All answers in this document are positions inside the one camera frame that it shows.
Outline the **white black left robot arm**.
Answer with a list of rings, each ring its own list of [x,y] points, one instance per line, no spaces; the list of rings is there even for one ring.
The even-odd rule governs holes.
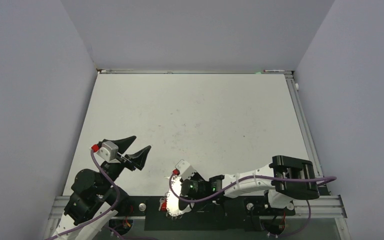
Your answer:
[[[132,197],[117,186],[122,171],[141,171],[151,146],[136,153],[126,150],[136,140],[130,136],[118,140],[103,139],[89,149],[96,169],[82,169],[74,177],[72,194],[65,205],[51,240],[91,240],[111,218],[124,217],[122,226],[129,226],[131,216],[143,216],[145,197]]]

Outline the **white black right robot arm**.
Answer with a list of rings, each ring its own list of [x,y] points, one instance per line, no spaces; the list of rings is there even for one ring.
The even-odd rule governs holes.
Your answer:
[[[180,160],[169,178],[167,210],[172,216],[192,211],[195,204],[217,203],[263,191],[263,209],[275,214],[292,200],[314,200],[320,194],[311,161],[276,155],[255,170],[204,179],[192,165]]]

